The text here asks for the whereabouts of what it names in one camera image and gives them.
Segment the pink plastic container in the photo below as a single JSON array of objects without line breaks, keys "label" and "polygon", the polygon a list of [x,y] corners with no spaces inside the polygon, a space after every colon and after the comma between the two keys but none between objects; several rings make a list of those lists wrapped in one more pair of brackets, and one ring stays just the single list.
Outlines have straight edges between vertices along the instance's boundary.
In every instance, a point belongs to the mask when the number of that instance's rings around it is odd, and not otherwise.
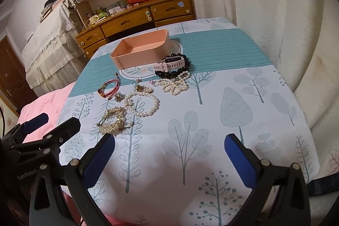
[{"label": "pink plastic container", "polygon": [[122,39],[111,58],[119,70],[153,64],[170,54],[167,29]]}]

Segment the pink cloth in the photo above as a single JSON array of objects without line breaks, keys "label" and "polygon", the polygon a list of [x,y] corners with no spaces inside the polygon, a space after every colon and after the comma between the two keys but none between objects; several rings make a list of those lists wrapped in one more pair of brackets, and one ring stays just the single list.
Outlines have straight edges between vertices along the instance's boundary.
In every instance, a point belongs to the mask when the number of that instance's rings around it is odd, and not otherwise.
[{"label": "pink cloth", "polygon": [[46,133],[56,127],[61,110],[74,84],[75,82],[62,89],[49,92],[23,107],[18,123],[29,121],[43,112],[49,117],[48,123],[27,135],[24,143],[40,140]]}]

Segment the tablecloth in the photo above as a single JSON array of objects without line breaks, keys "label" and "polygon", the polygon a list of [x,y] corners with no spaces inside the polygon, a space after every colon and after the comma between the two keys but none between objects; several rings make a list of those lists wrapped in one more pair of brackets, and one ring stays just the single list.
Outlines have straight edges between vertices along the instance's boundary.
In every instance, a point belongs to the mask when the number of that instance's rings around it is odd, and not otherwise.
[{"label": "tablecloth", "polygon": [[[105,215],[137,225],[228,224],[250,194],[224,151],[229,133],[273,164],[298,162],[306,182],[316,175],[319,161],[303,112],[246,34],[225,18],[156,29],[168,29],[172,52],[189,58],[189,89],[172,96],[155,87],[160,105],[152,116],[126,115],[134,125],[116,136],[111,159],[89,189]],[[118,71],[110,53],[119,41],[97,51],[65,103],[60,123],[77,117],[81,129],[62,146],[62,164],[95,146],[101,138],[96,123],[107,108],[122,106],[97,92]],[[123,94],[135,78],[145,86],[156,79],[149,65],[120,75]],[[151,108],[148,97],[132,100],[138,111]]]}]

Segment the red string bracelet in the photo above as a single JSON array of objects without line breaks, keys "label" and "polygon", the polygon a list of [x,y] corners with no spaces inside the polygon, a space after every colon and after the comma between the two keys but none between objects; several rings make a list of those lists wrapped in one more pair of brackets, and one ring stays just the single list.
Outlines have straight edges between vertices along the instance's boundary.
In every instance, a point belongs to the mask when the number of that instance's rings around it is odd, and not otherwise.
[{"label": "red string bracelet", "polygon": [[[109,100],[110,100],[118,92],[119,87],[120,87],[120,78],[119,78],[118,73],[115,73],[115,75],[117,76],[116,79],[112,79],[112,80],[109,80],[108,82],[103,83],[103,85],[98,89],[98,93],[101,97],[103,97],[103,98],[109,97]],[[110,83],[114,83],[114,82],[117,83],[116,86],[110,92],[105,94],[106,86],[109,85]]]}]

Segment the pink watch strap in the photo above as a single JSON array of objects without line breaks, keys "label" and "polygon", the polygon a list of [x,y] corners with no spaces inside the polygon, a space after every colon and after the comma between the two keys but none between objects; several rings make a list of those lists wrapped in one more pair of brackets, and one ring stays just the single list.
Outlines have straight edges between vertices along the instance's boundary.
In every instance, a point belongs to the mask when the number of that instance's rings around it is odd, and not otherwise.
[{"label": "pink watch strap", "polygon": [[184,66],[185,66],[185,59],[181,57],[181,59],[176,62],[165,62],[165,59],[163,59],[162,61],[157,62],[156,64],[153,64],[153,69],[155,71],[169,72],[169,71],[176,70]]}]

